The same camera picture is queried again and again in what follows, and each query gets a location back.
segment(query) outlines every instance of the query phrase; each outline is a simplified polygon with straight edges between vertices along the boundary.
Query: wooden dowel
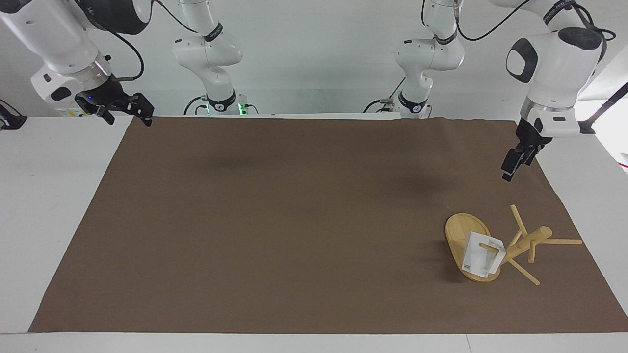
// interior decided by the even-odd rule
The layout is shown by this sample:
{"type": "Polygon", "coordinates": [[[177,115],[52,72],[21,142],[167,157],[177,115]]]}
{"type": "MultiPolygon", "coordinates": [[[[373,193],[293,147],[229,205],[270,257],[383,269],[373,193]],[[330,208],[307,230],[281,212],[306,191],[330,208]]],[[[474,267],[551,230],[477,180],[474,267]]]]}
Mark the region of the wooden dowel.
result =
{"type": "Polygon", "coordinates": [[[517,225],[519,226],[519,230],[523,233],[524,237],[528,236],[528,231],[526,230],[526,226],[523,225],[523,220],[521,220],[521,216],[519,215],[519,211],[517,210],[517,206],[511,205],[512,215],[514,219],[517,221],[517,225]]]}
{"type": "Polygon", "coordinates": [[[508,260],[508,262],[513,265],[521,274],[523,274],[527,279],[529,279],[534,285],[538,286],[541,284],[539,280],[537,280],[530,272],[526,271],[520,264],[516,263],[515,260],[508,260]]]}
{"type": "Polygon", "coordinates": [[[512,238],[511,243],[508,244],[509,247],[513,246],[514,243],[516,243],[519,240],[519,237],[521,237],[522,232],[521,231],[517,231],[517,234],[514,235],[514,238],[512,238]]]}
{"type": "Polygon", "coordinates": [[[484,248],[484,249],[486,249],[488,251],[492,251],[493,253],[496,253],[496,254],[499,253],[499,249],[498,248],[492,247],[490,245],[486,245],[483,242],[480,243],[480,247],[484,248]]]}
{"type": "Polygon", "coordinates": [[[582,241],[578,239],[547,239],[542,244],[582,245],[582,241]]]}
{"type": "Polygon", "coordinates": [[[533,264],[536,260],[536,241],[530,241],[530,252],[528,253],[528,263],[533,264]]]}
{"type": "Polygon", "coordinates": [[[551,229],[542,225],[539,229],[530,233],[527,237],[517,241],[513,246],[509,246],[508,249],[506,249],[506,256],[502,260],[502,264],[528,251],[530,249],[531,241],[536,241],[537,244],[541,244],[550,237],[551,229]]]}

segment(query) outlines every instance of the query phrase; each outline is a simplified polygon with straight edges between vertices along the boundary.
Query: white wall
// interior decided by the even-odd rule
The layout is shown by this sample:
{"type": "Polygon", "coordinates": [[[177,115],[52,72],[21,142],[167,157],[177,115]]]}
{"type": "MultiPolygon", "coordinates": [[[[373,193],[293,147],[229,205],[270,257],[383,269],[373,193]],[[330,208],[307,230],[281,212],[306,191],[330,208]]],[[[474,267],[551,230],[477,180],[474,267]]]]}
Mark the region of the white wall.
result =
{"type": "Polygon", "coordinates": [[[628,82],[628,45],[613,58],[600,75],[580,94],[581,99],[608,99],[628,82]]]}
{"type": "MultiPolygon", "coordinates": [[[[586,120],[595,113],[606,100],[585,100],[576,104],[576,118],[586,120]]],[[[621,99],[607,110],[593,124],[596,137],[615,160],[626,163],[628,160],[628,98],[621,99]]]]}
{"type": "MultiPolygon", "coordinates": [[[[165,0],[176,14],[175,0],[165,0]]],[[[627,43],[625,0],[580,0],[596,23],[618,32],[609,45],[606,66],[627,43]]],[[[387,97],[403,77],[393,53],[404,39],[431,38],[420,21],[421,0],[231,0],[213,3],[225,29],[238,37],[243,61],[227,68],[236,89],[261,113],[358,112],[374,99],[387,97]]],[[[461,25],[471,36],[481,34],[509,12],[486,0],[467,0],[461,25]]],[[[520,37],[546,31],[541,19],[521,11],[480,42],[465,42],[462,67],[434,72],[430,103],[434,115],[457,118],[516,119],[526,87],[504,68],[511,45],[520,37]]],[[[127,93],[141,91],[156,106],[155,114],[181,114],[185,104],[203,94],[200,81],[179,67],[172,42],[188,35],[155,6],[153,20],[138,36],[129,37],[146,61],[145,76],[125,84],[127,93]]],[[[137,72],[133,52],[108,33],[93,32],[104,54],[113,56],[118,76],[137,72]]],[[[52,113],[30,86],[40,65],[0,24],[0,97],[29,115],[52,113]]]]}

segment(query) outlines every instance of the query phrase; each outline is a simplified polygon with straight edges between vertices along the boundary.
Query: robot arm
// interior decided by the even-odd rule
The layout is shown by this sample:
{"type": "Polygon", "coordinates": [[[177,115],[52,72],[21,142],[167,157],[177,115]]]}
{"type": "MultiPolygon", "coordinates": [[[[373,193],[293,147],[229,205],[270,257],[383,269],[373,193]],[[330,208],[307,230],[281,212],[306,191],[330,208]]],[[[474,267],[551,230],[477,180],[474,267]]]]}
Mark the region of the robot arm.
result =
{"type": "Polygon", "coordinates": [[[406,80],[395,110],[404,117],[423,117],[433,85],[426,70],[453,70],[462,64],[465,50],[458,39],[453,17],[454,0],[429,0],[425,5],[425,26],[432,39],[411,39],[401,45],[395,59],[406,80]]]}
{"type": "MultiPolygon", "coordinates": [[[[510,8],[521,3],[489,1],[510,8]]],[[[502,165],[507,181],[521,165],[530,165],[553,138],[580,132],[573,106],[602,59],[606,43],[576,6],[573,0],[532,0],[522,7],[541,16],[551,32],[521,38],[508,53],[507,71],[528,84],[529,90],[516,131],[519,144],[502,165]]]]}
{"type": "Polygon", "coordinates": [[[175,41],[172,50],[177,62],[203,82],[207,101],[215,114],[239,113],[239,95],[229,74],[221,68],[242,60],[236,39],[212,16],[209,1],[178,2],[188,27],[199,35],[175,41]]]}
{"type": "Polygon", "coordinates": [[[149,126],[153,106],[141,93],[129,96],[123,91],[120,80],[86,31],[91,22],[106,23],[110,31],[139,33],[148,24],[148,20],[143,20],[147,13],[149,18],[152,1],[118,1],[115,13],[107,1],[83,0],[80,7],[78,4],[62,0],[0,0],[0,18],[44,61],[31,79],[35,89],[48,103],[74,95],[85,112],[103,117],[109,124],[114,122],[109,111],[122,111],[140,117],[149,126]],[[120,8],[133,15],[118,16],[118,21],[113,21],[120,8]]]}

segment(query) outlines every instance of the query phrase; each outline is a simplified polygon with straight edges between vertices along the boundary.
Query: brown paper mat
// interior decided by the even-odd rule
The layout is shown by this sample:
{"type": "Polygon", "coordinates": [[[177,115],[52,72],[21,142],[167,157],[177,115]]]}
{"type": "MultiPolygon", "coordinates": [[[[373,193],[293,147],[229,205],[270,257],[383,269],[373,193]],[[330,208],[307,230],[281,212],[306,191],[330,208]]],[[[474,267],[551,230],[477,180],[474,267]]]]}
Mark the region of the brown paper mat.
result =
{"type": "Polygon", "coordinates": [[[626,332],[585,246],[488,284],[455,267],[458,212],[510,241],[579,238],[543,172],[501,180],[496,121],[135,120],[30,332],[626,332]]]}

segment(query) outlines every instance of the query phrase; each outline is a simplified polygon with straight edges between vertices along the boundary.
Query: white table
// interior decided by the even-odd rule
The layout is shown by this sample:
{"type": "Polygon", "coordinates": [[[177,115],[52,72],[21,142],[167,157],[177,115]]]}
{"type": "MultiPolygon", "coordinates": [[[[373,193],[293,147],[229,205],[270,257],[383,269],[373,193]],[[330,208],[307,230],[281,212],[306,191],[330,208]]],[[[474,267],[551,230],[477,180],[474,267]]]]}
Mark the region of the white table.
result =
{"type": "MultiPolygon", "coordinates": [[[[93,117],[41,117],[0,132],[0,352],[628,351],[628,334],[24,334],[129,122],[119,117],[111,127],[93,117]]],[[[628,176],[594,136],[556,139],[538,160],[628,312],[628,176]]]]}

